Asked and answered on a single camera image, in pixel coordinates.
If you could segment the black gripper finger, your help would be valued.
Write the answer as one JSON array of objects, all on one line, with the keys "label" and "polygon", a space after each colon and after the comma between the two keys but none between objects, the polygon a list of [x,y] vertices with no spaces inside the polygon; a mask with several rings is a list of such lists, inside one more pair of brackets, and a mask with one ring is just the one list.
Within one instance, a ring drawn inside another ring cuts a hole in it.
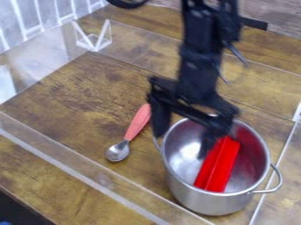
[{"label": "black gripper finger", "polygon": [[169,106],[153,94],[148,94],[148,103],[152,135],[159,138],[169,128]]},{"label": "black gripper finger", "polygon": [[202,116],[196,119],[196,122],[204,127],[204,132],[200,136],[198,159],[206,157],[218,139],[228,134],[232,120],[234,117],[231,115]]}]

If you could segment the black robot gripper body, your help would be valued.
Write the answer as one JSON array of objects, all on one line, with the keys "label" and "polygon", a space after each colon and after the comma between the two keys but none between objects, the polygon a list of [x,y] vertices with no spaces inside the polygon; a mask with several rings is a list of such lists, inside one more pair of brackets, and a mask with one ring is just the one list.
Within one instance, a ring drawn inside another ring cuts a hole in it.
[{"label": "black robot gripper body", "polygon": [[238,115],[232,106],[216,91],[220,52],[179,47],[177,79],[149,77],[149,94],[168,106],[169,112],[196,121],[202,116]]}]

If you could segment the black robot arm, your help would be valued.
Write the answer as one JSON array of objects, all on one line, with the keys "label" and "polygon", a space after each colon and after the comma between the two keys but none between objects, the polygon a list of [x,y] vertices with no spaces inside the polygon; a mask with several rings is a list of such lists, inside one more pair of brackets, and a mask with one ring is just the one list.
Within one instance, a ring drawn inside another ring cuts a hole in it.
[{"label": "black robot arm", "polygon": [[173,113],[199,123],[204,127],[203,157],[218,138],[228,134],[239,113],[216,91],[223,49],[239,38],[238,0],[218,0],[216,7],[203,0],[180,0],[180,12],[179,73],[175,79],[149,78],[149,121],[156,138],[167,133]]}]

